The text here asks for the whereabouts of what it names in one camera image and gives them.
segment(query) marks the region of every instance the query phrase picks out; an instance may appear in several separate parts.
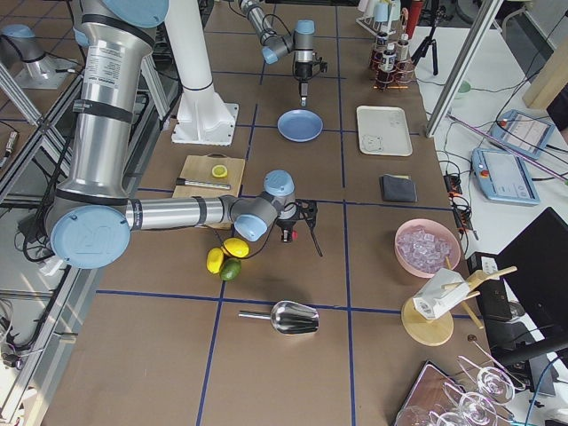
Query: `black tripod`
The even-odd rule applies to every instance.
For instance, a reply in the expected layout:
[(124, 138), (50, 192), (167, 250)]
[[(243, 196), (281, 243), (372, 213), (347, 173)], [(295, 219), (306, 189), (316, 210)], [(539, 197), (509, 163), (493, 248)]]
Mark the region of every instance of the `black tripod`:
[(432, 46), (432, 67), (434, 68), (434, 75), (438, 75), (438, 47), (436, 46), (436, 39), (434, 32), (440, 21), (446, 16), (446, 8), (440, 6), (436, 11), (436, 17), (432, 20), (432, 28), (430, 33), (422, 40), (418, 49), (412, 55), (412, 63), (416, 67), (420, 58), (425, 58), (428, 53), (428, 48)]

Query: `pink bowl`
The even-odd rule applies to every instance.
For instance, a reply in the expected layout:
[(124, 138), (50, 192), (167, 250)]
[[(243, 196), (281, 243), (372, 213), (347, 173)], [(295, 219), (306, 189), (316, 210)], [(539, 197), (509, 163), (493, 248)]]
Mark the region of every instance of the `pink bowl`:
[(420, 269), (416, 269), (411, 264), (409, 264), (405, 258), (402, 256), (402, 253), (399, 252), (397, 247), (397, 239), (399, 235), (402, 233), (407, 233), (410, 229), (415, 228), (417, 226), (421, 226), (427, 233), (433, 234), (435, 237), (443, 238), (446, 240), (448, 244), (450, 244), (450, 265), (452, 269), (455, 268), (458, 263), (460, 262), (460, 257), (462, 256), (462, 248), (460, 247), (460, 242), (455, 238), (454, 234), (447, 229), (445, 226), (439, 224), (438, 222), (434, 222), (433, 220), (429, 219), (412, 219), (408, 222), (402, 224), (399, 229), (397, 230), (397, 234), (394, 237), (394, 253), (397, 256), (398, 262), (405, 268), (407, 271), (412, 273), (413, 275), (420, 277), (420, 278), (432, 278), (434, 276), (433, 273), (428, 273), (421, 271)]

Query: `black monitor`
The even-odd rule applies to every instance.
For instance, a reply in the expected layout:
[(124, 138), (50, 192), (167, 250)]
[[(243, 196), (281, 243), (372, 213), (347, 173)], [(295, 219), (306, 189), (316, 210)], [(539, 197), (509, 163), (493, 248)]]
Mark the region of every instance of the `black monitor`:
[(504, 365), (555, 351), (568, 355), (568, 225), (550, 207), (497, 257), (499, 266), (518, 268), (505, 280), (545, 339), (498, 357)]

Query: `bowl of ice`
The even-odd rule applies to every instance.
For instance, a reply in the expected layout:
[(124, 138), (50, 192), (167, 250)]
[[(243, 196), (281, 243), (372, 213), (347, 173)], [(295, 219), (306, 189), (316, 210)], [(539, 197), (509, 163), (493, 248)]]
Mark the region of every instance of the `bowl of ice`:
[(441, 268), (460, 262), (460, 243), (445, 226), (429, 219), (412, 219), (397, 230), (394, 252), (407, 271), (432, 278)]

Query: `blue plate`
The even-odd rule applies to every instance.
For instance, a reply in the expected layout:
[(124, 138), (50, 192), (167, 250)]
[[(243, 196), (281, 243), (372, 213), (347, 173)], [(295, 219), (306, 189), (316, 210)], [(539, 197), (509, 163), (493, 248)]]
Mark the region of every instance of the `blue plate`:
[(293, 109), (278, 119), (280, 134), (293, 142), (307, 142), (315, 139), (323, 130), (320, 117), (307, 109)]

